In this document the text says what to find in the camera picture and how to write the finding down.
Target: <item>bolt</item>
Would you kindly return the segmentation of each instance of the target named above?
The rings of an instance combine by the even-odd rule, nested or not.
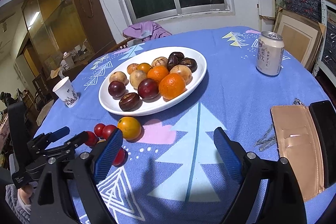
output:
[[[80,154],[80,157],[81,157],[82,160],[85,160],[89,157],[89,155],[90,154],[88,152],[83,152],[83,153]]]
[[[55,158],[50,158],[50,159],[48,159],[48,163],[49,163],[49,164],[53,164],[53,163],[55,163],[55,161],[56,161]]]
[[[247,157],[248,157],[249,159],[253,160],[253,159],[255,159],[256,155],[255,155],[255,153],[253,153],[253,152],[248,152],[248,153],[247,153]]]
[[[282,158],[280,158],[280,162],[281,162],[282,164],[287,164],[287,163],[288,163],[288,159],[282,157]]]

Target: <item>cup rim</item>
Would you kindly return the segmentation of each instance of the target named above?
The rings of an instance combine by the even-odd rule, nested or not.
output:
[[[52,89],[53,92],[56,92],[57,90],[59,90],[61,87],[64,86],[64,84],[69,80],[69,76],[64,77],[63,79],[61,79],[61,81],[59,81],[54,88]]]

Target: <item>cherry tomato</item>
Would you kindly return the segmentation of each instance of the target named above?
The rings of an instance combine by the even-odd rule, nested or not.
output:
[[[97,144],[97,142],[99,141],[99,138],[92,131],[87,131],[87,134],[88,134],[89,138],[85,142],[85,144],[87,146],[95,146]]]
[[[114,126],[113,124],[109,124],[107,126],[104,127],[103,132],[102,132],[102,136],[105,140],[107,140],[109,138],[109,136],[112,134],[112,132],[116,129],[117,127]]]
[[[141,124],[133,117],[122,117],[117,126],[123,132],[123,137],[127,141],[136,139],[141,133]]]
[[[118,154],[117,156],[115,157],[112,165],[114,166],[118,166],[120,164],[122,164],[122,162],[124,161],[125,159],[125,150],[120,148],[119,151],[118,151]]]
[[[94,127],[94,133],[96,134],[96,136],[98,136],[99,138],[103,138],[103,129],[104,129],[105,125],[103,123],[98,123],[96,124],[96,126]]]

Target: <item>oval plate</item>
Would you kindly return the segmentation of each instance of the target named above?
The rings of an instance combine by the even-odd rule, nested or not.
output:
[[[185,57],[193,58],[197,62],[197,70],[193,73],[192,81],[186,86],[186,91],[181,95],[177,96],[172,100],[165,100],[161,95],[158,95],[156,98],[152,100],[142,101],[140,107],[138,107],[134,111],[122,111],[119,107],[120,99],[113,99],[113,97],[108,92],[108,87],[110,84],[110,75],[116,71],[122,71],[127,75],[127,79],[129,80],[129,74],[127,73],[128,65],[132,63],[141,64],[141,63],[149,63],[151,64],[153,60],[157,57],[166,57],[168,58],[172,52],[182,52]],[[156,48],[154,50],[150,50],[147,52],[142,52],[139,55],[136,55],[124,63],[120,64],[116,67],[104,80],[99,89],[99,102],[103,108],[105,108],[108,112],[113,114],[122,115],[122,116],[144,116],[154,114],[163,110],[166,110],[179,102],[181,102],[184,98],[189,96],[195,88],[200,84],[203,80],[205,73],[207,71],[207,61],[204,56],[196,50],[185,47],[164,47],[164,48]],[[126,91],[128,92],[136,92],[131,84],[128,82],[126,85]]]

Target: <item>white paper cup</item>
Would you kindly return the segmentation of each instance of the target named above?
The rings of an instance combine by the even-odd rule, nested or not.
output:
[[[79,97],[68,76],[59,81],[52,90],[66,104],[67,107],[73,107],[77,104]]]

